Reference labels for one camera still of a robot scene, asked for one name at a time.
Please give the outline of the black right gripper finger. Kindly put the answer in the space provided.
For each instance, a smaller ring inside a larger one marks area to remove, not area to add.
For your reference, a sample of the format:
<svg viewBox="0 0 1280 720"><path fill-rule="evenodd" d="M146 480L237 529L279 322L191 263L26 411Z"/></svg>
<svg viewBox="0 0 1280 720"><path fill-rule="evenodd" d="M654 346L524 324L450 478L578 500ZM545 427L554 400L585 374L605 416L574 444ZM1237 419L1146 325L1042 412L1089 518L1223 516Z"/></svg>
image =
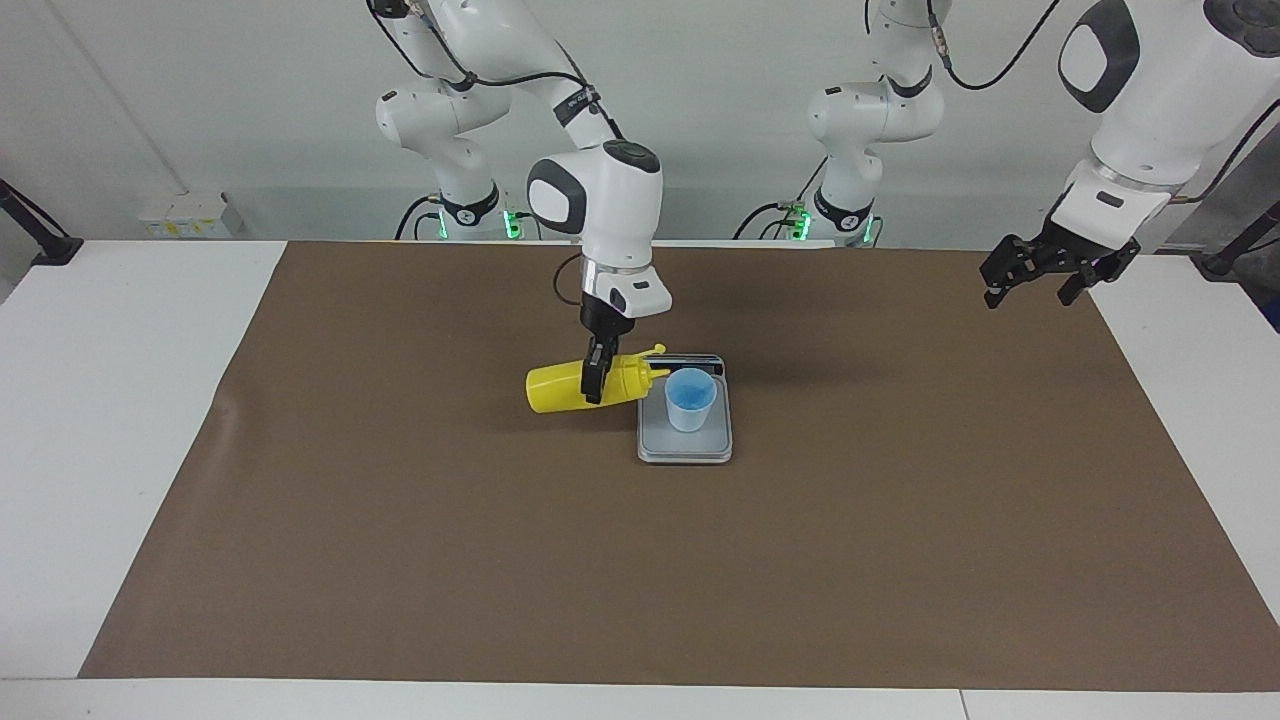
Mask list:
<svg viewBox="0 0 1280 720"><path fill-rule="evenodd" d="M607 378L620 347L618 336L593 336L582 360L582 396L590 405L602 405Z"/></svg>

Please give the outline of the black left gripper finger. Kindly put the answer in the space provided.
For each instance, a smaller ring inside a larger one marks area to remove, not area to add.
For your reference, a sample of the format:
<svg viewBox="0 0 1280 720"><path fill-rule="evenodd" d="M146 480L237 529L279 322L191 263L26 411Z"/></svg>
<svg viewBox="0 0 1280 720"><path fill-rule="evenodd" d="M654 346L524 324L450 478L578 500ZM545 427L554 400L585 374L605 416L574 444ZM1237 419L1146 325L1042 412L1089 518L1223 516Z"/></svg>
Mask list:
<svg viewBox="0 0 1280 720"><path fill-rule="evenodd" d="M1010 290L1042 277L1037 246L1016 234L1006 234L980 264L986 306L995 310Z"/></svg>
<svg viewBox="0 0 1280 720"><path fill-rule="evenodd" d="M1059 301L1071 306L1087 290L1098 283L1115 282L1140 252L1137 240L1130 240L1119 250L1097 258L1068 252L1069 278L1059 290Z"/></svg>

